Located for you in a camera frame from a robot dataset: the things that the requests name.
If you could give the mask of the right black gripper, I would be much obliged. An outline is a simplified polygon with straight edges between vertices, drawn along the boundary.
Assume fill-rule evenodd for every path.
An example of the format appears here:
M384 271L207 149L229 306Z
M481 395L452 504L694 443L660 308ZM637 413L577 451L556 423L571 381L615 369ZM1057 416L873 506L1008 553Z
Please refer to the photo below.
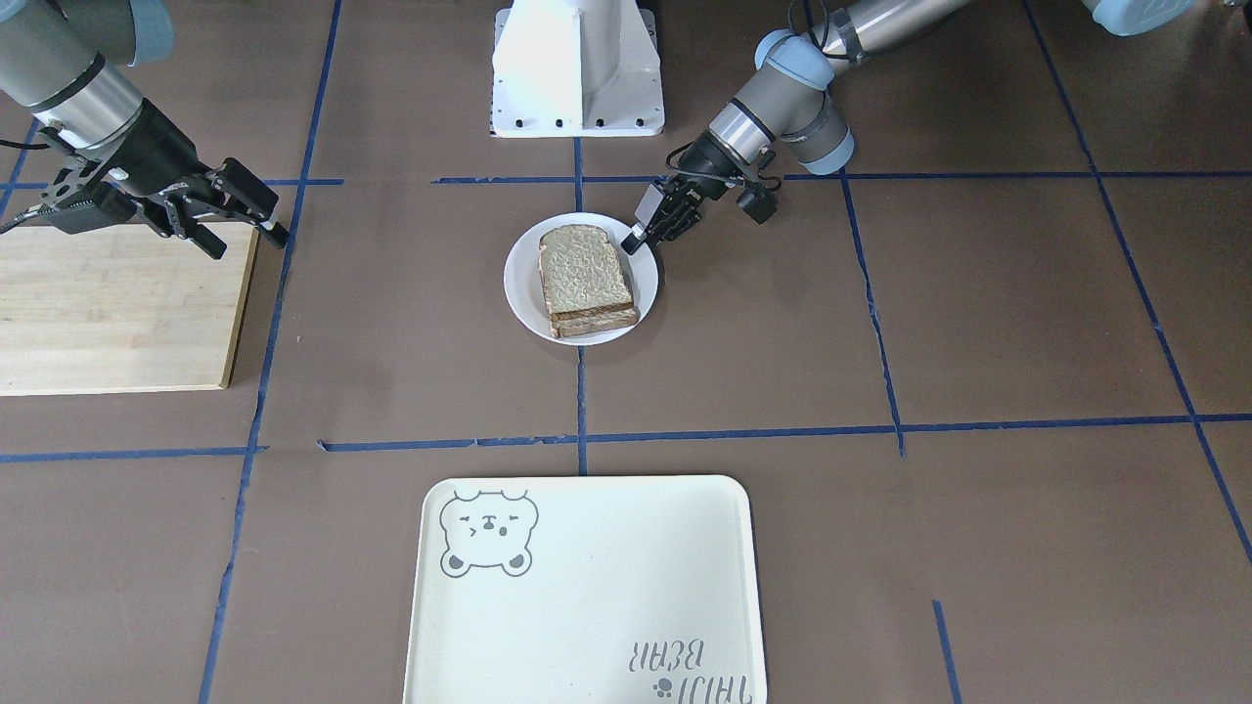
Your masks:
M138 205L136 214L156 236L189 241L219 261L228 246L202 225L200 218L214 214L247 220L264 241L285 248L290 232L277 215L279 197L235 157L210 170L197 155L197 147L151 100L143 100L130 127L106 147L95 149L68 145L68 132L49 132L49 144L63 153L59 180L104 180L116 185Z

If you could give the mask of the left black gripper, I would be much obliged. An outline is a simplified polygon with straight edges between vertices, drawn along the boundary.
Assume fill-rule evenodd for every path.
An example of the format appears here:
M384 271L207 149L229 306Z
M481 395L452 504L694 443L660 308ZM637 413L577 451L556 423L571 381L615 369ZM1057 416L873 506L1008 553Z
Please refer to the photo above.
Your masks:
M710 132L672 152L666 164L672 175L665 183L649 183L635 210L636 222L623 237L629 257L659 241L676 241L701 222L706 200L719 200L745 179L742 168Z

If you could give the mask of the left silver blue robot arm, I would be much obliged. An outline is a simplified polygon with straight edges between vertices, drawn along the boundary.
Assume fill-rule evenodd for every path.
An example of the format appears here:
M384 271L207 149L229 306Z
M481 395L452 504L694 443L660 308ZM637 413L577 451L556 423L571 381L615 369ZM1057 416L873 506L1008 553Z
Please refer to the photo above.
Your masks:
M858 142L833 101L833 80L890 53L964 8L962 1L854 1L806 28L777 28L754 53L754 75L694 142L666 157L622 241L627 254L684 236L701 207L737 189L737 208L756 223L777 213L780 180L766 174L775 147L786 147L814 175L839 172Z

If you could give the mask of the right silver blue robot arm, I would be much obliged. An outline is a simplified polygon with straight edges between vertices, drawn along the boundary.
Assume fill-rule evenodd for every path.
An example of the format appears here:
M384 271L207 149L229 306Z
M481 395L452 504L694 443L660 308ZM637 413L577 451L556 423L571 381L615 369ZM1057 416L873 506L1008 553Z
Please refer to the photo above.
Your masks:
M227 246L204 218L220 217L287 244L270 187L232 157L202 163L192 138L121 74L172 53L164 3L5 1L1 40L3 91L40 125L30 148L63 157L39 203L5 230L39 218L80 236L138 219L219 259Z

